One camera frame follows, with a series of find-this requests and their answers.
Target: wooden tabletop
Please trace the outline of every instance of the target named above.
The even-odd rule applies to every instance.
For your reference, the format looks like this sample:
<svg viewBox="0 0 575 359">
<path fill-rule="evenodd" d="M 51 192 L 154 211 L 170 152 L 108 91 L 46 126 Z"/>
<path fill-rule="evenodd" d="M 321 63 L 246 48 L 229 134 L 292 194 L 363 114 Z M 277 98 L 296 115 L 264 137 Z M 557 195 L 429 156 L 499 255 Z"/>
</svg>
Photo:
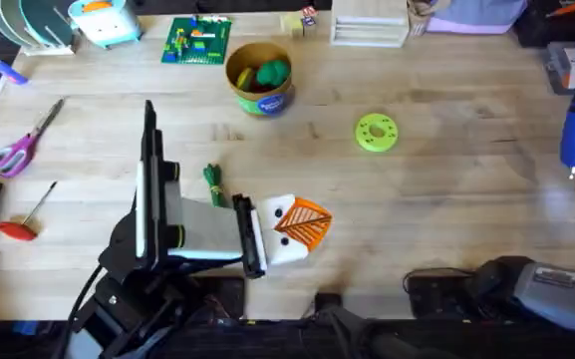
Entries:
<svg viewBox="0 0 575 359">
<path fill-rule="evenodd" d="M 185 196 L 208 201 L 201 171 L 218 163 L 229 193 L 296 193 L 334 215 L 306 260 L 248 281 L 249 317 L 300 317 L 318 288 L 343 290 L 363 315 L 409 317 L 401 279 L 413 268 L 475 268 L 501 254 L 575 267 L 575 181 L 558 160 L 569 99 L 549 93 L 536 51 L 508 35 L 330 47 L 328 13 L 305 41 L 282 36 L 277 13 L 232 15 L 229 53 L 270 40 L 292 58 L 295 103 L 265 120 L 238 108 L 223 66 L 160 63 L 172 18 L 142 17 L 138 44 L 84 40 L 76 56 L 17 58 L 31 82 L 3 89 L 0 147 L 67 101 L 0 198 L 6 220 L 59 181 L 36 240 L 0 234 L 0 319 L 67 316 L 130 208 L 146 99 Z M 372 112 L 400 129 L 383 154 L 354 140 Z"/>
</svg>

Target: green ball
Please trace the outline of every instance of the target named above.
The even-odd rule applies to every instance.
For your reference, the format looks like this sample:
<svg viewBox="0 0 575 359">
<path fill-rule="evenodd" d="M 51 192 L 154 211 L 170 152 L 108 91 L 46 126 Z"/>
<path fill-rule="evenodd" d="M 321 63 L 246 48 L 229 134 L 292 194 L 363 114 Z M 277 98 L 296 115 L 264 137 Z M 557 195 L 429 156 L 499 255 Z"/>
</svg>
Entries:
<svg viewBox="0 0 575 359">
<path fill-rule="evenodd" d="M 256 82 L 260 85 L 279 87 L 289 77 L 290 69 L 282 60 L 268 61 L 256 73 Z"/>
</svg>

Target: scissors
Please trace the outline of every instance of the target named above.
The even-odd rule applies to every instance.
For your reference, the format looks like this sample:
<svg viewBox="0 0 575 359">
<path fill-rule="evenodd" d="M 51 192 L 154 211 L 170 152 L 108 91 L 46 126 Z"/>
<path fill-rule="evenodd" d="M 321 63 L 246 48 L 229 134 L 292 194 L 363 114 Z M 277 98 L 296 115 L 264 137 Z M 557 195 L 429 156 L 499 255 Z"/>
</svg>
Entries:
<svg viewBox="0 0 575 359">
<path fill-rule="evenodd" d="M 32 160 L 35 155 L 35 148 L 39 138 L 44 133 L 48 125 L 52 123 L 61 108 L 64 106 L 64 99 L 57 101 L 52 106 L 48 115 L 35 127 L 16 143 L 0 150 L 1 177 L 9 179 L 18 175 Z"/>
</svg>

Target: red screwdriver handle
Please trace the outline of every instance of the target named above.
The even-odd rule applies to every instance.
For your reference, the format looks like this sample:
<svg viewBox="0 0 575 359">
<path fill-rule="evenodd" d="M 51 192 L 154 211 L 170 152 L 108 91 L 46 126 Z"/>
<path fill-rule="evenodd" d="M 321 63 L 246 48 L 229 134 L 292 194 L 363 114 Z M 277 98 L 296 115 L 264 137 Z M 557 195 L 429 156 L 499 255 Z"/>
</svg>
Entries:
<svg viewBox="0 0 575 359">
<path fill-rule="evenodd" d="M 32 229 L 24 224 L 13 223 L 13 222 L 1 222 L 0 230 L 2 233 L 8 235 L 9 237 L 19 239 L 19 240 L 33 240 L 37 237 Z"/>
</svg>

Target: green lego baseplate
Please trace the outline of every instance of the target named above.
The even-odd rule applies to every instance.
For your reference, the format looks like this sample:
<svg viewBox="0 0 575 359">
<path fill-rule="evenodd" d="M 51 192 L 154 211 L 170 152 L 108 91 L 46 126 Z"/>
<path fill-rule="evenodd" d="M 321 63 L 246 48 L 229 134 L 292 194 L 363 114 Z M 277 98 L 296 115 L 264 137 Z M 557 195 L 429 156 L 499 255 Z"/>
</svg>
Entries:
<svg viewBox="0 0 575 359">
<path fill-rule="evenodd" d="M 225 61 L 231 21 L 222 16 L 175 18 L 160 59 L 165 64 L 214 64 Z"/>
</svg>

